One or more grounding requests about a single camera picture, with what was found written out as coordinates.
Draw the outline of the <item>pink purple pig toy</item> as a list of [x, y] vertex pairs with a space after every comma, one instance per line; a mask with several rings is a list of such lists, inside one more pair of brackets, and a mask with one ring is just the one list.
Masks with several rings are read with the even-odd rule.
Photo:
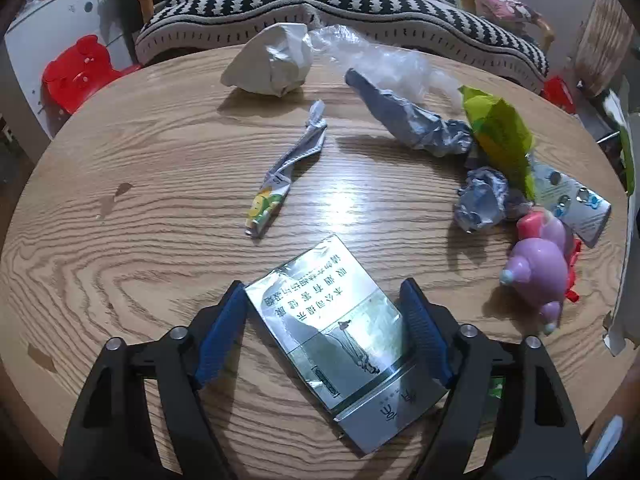
[[562, 221], [539, 209], [516, 222], [518, 241], [500, 272], [500, 284], [513, 288], [539, 316], [549, 335], [561, 321], [567, 284], [567, 256], [575, 235]]

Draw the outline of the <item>silver green cigarette pack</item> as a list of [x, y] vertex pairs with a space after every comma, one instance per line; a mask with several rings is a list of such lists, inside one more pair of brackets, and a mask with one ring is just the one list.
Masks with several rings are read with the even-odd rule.
[[297, 375], [364, 454], [445, 395], [416, 356], [400, 311], [338, 236], [246, 293]]

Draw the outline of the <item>white blue blister pack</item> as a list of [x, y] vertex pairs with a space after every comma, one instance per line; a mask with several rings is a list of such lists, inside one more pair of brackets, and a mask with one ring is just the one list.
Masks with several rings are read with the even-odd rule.
[[612, 212], [611, 204], [582, 182], [535, 162], [536, 202], [562, 221], [589, 248], [597, 245]]

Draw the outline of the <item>twisted yellow green wrapper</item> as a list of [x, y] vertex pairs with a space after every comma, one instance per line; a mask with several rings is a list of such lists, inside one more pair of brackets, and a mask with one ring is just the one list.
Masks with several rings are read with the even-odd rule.
[[295, 166], [308, 157], [321, 153], [326, 140], [326, 118], [323, 101], [314, 101], [309, 109], [304, 134], [267, 171], [262, 186], [252, 201], [245, 221], [245, 234], [259, 238], [271, 219], [279, 212], [293, 182]]

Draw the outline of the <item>green toy car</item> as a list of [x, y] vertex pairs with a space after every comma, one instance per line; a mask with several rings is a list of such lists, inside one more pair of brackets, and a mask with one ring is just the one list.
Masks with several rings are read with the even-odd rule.
[[500, 400], [502, 398], [502, 390], [504, 379], [502, 377], [493, 377], [489, 383], [488, 396]]

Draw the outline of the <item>red plastic toy piece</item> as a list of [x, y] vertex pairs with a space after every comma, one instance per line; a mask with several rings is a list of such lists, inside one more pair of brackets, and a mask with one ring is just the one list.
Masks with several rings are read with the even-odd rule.
[[567, 256], [567, 284], [565, 291], [565, 298], [573, 304], [580, 299], [580, 296], [574, 289], [574, 286], [577, 280], [575, 266], [581, 251], [582, 241], [579, 238], [574, 238], [573, 248]]

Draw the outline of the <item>small crumpled foil ball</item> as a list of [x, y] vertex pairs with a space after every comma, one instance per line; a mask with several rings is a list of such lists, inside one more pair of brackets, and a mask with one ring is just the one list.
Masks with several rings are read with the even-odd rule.
[[508, 194], [508, 180], [500, 171], [487, 166], [470, 170], [458, 189], [454, 221], [467, 233], [491, 228], [506, 218]]

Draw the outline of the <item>yellow green snack bag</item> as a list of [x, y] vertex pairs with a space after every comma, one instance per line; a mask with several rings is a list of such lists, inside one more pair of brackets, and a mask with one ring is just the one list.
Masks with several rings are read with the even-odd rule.
[[500, 171], [512, 188], [534, 200], [534, 137], [518, 111], [505, 99], [480, 89], [461, 86], [459, 91], [474, 139], [489, 165]]

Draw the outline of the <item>crumpled silver blue foil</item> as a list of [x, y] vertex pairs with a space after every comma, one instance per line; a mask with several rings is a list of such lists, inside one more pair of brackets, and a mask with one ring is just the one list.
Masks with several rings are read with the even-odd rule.
[[354, 90], [371, 115], [407, 148], [435, 157], [466, 154], [473, 142], [472, 129], [457, 119], [442, 119], [395, 92], [382, 90], [359, 72], [346, 70], [345, 84]]

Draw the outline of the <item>red bag on floor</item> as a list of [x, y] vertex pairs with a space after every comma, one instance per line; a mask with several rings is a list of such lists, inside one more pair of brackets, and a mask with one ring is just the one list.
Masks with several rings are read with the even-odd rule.
[[542, 96], [550, 103], [564, 110], [565, 113], [570, 115], [577, 114], [570, 89], [562, 77], [553, 76], [549, 78], [544, 83], [544, 88], [542, 88]]

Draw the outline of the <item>red plastic child chair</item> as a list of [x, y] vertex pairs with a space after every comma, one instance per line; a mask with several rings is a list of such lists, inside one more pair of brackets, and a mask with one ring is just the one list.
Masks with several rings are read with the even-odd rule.
[[96, 35], [87, 35], [46, 66], [42, 83], [52, 100], [73, 115], [96, 92], [140, 68], [140, 64], [134, 64], [115, 70], [107, 47]]

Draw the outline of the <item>beige patterned curtain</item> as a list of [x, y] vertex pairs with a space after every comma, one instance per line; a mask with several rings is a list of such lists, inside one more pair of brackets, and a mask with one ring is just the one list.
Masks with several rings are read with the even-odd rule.
[[587, 96], [598, 96], [610, 84], [632, 36], [634, 25], [618, 0], [593, 1], [574, 57], [574, 70]]

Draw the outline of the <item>clear crumpled plastic bag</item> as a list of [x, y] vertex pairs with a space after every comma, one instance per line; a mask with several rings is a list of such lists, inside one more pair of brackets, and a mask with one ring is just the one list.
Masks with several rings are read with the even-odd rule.
[[356, 70], [378, 88], [416, 104], [437, 93], [448, 100], [452, 110], [462, 111], [460, 82], [422, 52], [378, 44], [344, 25], [318, 28], [308, 36], [314, 57], [331, 63], [342, 75]]

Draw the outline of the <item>pink cartoon pillow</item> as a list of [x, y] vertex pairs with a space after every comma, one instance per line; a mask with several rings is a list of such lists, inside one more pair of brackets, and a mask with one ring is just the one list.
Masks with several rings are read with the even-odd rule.
[[535, 24], [539, 13], [521, 0], [460, 0], [465, 9], [497, 24]]

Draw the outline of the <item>black white striped sofa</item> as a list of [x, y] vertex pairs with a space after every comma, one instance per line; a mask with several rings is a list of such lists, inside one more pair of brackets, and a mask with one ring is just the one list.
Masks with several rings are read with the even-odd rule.
[[140, 0], [134, 42], [149, 65], [179, 49], [245, 44], [277, 23], [345, 25], [381, 44], [431, 52], [539, 93], [549, 73], [541, 47], [462, 9], [459, 0]]

